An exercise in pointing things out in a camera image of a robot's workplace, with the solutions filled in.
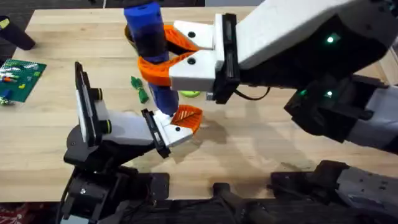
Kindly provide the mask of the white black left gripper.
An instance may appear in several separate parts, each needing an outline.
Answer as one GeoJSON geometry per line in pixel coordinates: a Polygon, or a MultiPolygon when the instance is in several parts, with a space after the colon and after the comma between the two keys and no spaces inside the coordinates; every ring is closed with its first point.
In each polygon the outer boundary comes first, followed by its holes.
{"type": "Polygon", "coordinates": [[[179,105],[172,115],[161,111],[142,110],[133,113],[109,111],[103,102],[90,114],[86,106],[78,106],[78,125],[68,134],[64,162],[90,172],[109,172],[126,162],[156,150],[166,158],[169,147],[178,146],[193,137],[193,130],[183,126],[199,126],[202,110],[192,105],[179,105]],[[165,140],[155,117],[160,119],[165,140]]]}

